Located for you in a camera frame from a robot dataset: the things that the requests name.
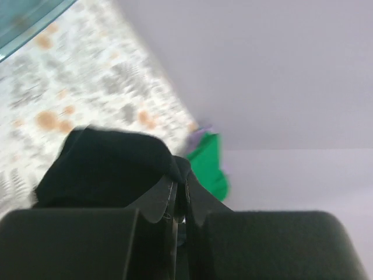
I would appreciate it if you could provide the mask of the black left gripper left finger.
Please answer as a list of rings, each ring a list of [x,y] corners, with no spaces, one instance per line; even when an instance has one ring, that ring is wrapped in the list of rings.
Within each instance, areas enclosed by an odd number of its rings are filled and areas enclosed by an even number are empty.
[[[126,208],[13,211],[1,220],[2,279],[174,279],[177,184]]]

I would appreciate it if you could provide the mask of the black t-shirt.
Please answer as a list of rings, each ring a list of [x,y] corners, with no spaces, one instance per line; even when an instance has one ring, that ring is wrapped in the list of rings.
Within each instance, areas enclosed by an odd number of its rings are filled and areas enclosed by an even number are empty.
[[[76,128],[35,189],[35,208],[124,208],[166,176],[182,184],[187,159],[151,135]]]

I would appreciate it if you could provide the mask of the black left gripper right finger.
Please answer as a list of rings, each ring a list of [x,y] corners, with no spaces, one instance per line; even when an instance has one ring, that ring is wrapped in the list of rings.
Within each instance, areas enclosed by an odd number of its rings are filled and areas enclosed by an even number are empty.
[[[235,212],[188,174],[191,279],[367,279],[340,221],[322,211]]]

